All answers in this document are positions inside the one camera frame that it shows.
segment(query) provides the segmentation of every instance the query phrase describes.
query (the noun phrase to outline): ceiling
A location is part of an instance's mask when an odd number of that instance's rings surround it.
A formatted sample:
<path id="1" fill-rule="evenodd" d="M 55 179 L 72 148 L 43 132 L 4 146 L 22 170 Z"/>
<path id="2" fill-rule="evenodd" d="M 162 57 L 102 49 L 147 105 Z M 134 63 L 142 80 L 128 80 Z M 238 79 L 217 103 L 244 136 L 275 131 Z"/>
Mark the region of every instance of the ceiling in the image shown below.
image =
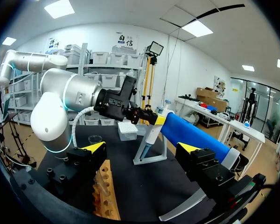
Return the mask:
<path id="1" fill-rule="evenodd" d="M 2 36 L 16 38 L 17 48 L 40 34 L 86 23 L 122 23 L 177 37 L 179 27 L 197 17 L 214 33 L 195 38 L 180 29 L 178 38 L 211 56 L 232 73 L 257 76 L 280 84 L 280 43 L 250 0 L 70 0 L 75 14 L 52 19 L 43 9 L 55 0 L 30 0 Z M 245 7 L 223 10 L 229 5 Z M 204 16 L 208 11 L 216 13 Z M 242 69 L 252 65 L 255 72 Z"/>

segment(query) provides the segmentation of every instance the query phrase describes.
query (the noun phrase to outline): white storage bin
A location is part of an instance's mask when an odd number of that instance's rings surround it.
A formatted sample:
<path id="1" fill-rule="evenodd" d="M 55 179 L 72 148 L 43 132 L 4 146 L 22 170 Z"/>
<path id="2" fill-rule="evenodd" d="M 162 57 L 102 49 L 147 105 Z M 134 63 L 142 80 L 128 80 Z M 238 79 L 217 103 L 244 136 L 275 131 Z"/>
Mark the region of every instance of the white storage bin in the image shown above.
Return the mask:
<path id="1" fill-rule="evenodd" d="M 94 64 L 106 64 L 107 58 L 109 56 L 108 52 L 93 52 L 93 63 Z"/>
<path id="2" fill-rule="evenodd" d="M 14 84 L 14 91 L 15 92 L 22 91 L 24 89 L 25 89 L 24 82 L 19 82 L 17 84 Z"/>
<path id="3" fill-rule="evenodd" d="M 63 55 L 64 54 L 64 50 L 59 49 L 59 50 L 54 50 L 52 51 L 53 55 Z"/>
<path id="4" fill-rule="evenodd" d="M 27 103 L 27 96 L 16 97 L 14 99 L 16 107 L 21 107 Z"/>
<path id="5" fill-rule="evenodd" d="M 25 117 L 24 117 L 23 112 L 19 112 L 18 117 L 19 117 L 19 121 L 25 121 Z"/>
<path id="6" fill-rule="evenodd" d="M 18 121 L 18 120 L 19 120 L 18 115 L 15 115 L 15 116 L 14 116 L 14 121 Z"/>
<path id="7" fill-rule="evenodd" d="M 125 61 L 126 54 L 121 53 L 111 53 L 111 64 L 123 65 Z"/>
<path id="8" fill-rule="evenodd" d="M 80 54 L 74 52 L 74 53 L 64 54 L 63 56 L 67 58 L 68 60 L 67 64 L 79 64 Z"/>
<path id="9" fill-rule="evenodd" d="M 30 122 L 31 113 L 32 113 L 31 111 L 23 112 L 23 116 L 24 116 L 25 121 Z"/>
<path id="10" fill-rule="evenodd" d="M 122 87 L 123 82 L 125 81 L 126 75 L 119 76 L 119 86 Z"/>
<path id="11" fill-rule="evenodd" d="M 137 135 L 144 136 L 148 126 L 146 124 L 136 124 L 138 129 Z"/>
<path id="12" fill-rule="evenodd" d="M 67 52 L 65 52 L 65 53 L 68 53 L 69 51 L 70 51 L 70 52 L 75 51 L 75 52 L 77 52 L 78 54 L 81 54 L 81 50 L 82 50 L 82 49 L 81 49 L 78 45 L 76 45 L 76 44 L 69 44 L 69 45 L 66 45 L 66 46 L 65 46 L 64 50 L 67 51 Z"/>
<path id="13" fill-rule="evenodd" d="M 115 120 L 111 118 L 106 118 L 104 116 L 100 116 L 100 121 L 102 126 L 112 126 L 114 125 Z"/>
<path id="14" fill-rule="evenodd" d="M 14 92 L 14 85 L 10 85 L 8 87 L 8 92 L 11 93 L 11 92 Z"/>
<path id="15" fill-rule="evenodd" d="M 94 113 L 91 116 L 86 115 L 84 121 L 85 121 L 86 125 L 98 125 L 99 114 L 98 113 Z"/>
<path id="16" fill-rule="evenodd" d="M 31 90 L 31 80 L 24 81 L 24 89 Z"/>
<path id="17" fill-rule="evenodd" d="M 138 129 L 135 125 L 128 122 L 118 122 L 118 134 L 121 141 L 137 139 Z"/>
<path id="18" fill-rule="evenodd" d="M 99 77 L 100 77 L 101 74 L 95 74 L 95 73 L 86 73 L 84 74 L 84 76 L 88 79 L 91 79 L 93 81 L 98 81 L 99 80 Z"/>
<path id="19" fill-rule="evenodd" d="M 118 75 L 107 75 L 101 74 L 102 76 L 102 86 L 107 88 L 115 88 L 116 79 Z"/>
<path id="20" fill-rule="evenodd" d="M 8 106 L 14 106 L 14 98 L 10 98 Z"/>
<path id="21" fill-rule="evenodd" d="M 142 61 L 141 55 L 127 55 L 127 65 L 131 67 L 140 67 Z"/>

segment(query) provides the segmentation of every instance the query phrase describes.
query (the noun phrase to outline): robotic arm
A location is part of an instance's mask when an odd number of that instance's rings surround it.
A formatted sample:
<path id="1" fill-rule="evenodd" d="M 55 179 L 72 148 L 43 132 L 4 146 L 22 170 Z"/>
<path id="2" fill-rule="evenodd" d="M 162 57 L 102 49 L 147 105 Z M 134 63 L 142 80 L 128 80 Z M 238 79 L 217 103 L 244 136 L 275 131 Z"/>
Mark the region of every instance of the robotic arm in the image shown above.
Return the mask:
<path id="1" fill-rule="evenodd" d="M 130 102 L 136 94 L 136 79 L 127 76 L 120 91 L 102 89 L 101 83 L 65 71 L 64 56 L 22 53 L 9 50 L 0 68 L 0 87 L 9 85 L 14 68 L 23 71 L 43 71 L 40 89 L 42 97 L 31 114 L 31 127 L 46 149 L 65 155 L 74 147 L 67 118 L 67 109 L 80 112 L 93 107 L 100 115 L 122 121 L 127 116 L 133 124 L 139 118 L 154 124 L 158 115 L 151 110 L 142 110 Z"/>

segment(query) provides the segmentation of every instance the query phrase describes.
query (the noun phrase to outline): glass door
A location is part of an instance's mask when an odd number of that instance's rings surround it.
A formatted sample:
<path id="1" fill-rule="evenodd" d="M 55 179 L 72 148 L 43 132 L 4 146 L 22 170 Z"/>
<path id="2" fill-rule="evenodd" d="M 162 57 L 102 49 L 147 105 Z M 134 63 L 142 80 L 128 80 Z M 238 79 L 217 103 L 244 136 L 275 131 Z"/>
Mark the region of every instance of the glass door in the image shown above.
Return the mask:
<path id="1" fill-rule="evenodd" d="M 277 142 L 280 135 L 280 91 L 270 89 L 270 102 L 266 115 L 266 125 L 262 131 L 267 138 Z"/>
<path id="2" fill-rule="evenodd" d="M 269 88 L 265 85 L 254 83 L 247 81 L 247 89 L 246 89 L 246 98 L 249 98 L 250 94 L 252 94 L 253 88 L 255 89 L 255 101 L 257 102 L 257 106 L 255 109 L 255 118 L 252 122 L 251 127 L 255 130 L 261 132 L 262 127 L 264 126 L 265 120 L 266 120 L 266 111 L 269 104 Z M 253 110 L 254 110 L 255 104 L 251 107 L 251 113 L 250 117 L 252 116 Z M 249 111 L 249 106 L 246 108 L 245 117 L 247 117 L 247 113 Z"/>

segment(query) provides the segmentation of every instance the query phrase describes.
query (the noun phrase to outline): chinese calligraphy poster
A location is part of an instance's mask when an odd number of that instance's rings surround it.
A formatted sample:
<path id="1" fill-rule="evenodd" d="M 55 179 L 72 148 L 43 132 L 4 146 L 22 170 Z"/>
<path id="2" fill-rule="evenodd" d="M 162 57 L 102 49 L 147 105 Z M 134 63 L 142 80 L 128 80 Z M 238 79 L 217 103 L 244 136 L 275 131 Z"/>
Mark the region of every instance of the chinese calligraphy poster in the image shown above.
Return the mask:
<path id="1" fill-rule="evenodd" d="M 137 47 L 138 35 L 116 32 L 115 45 L 112 48 L 113 53 L 137 54 Z"/>

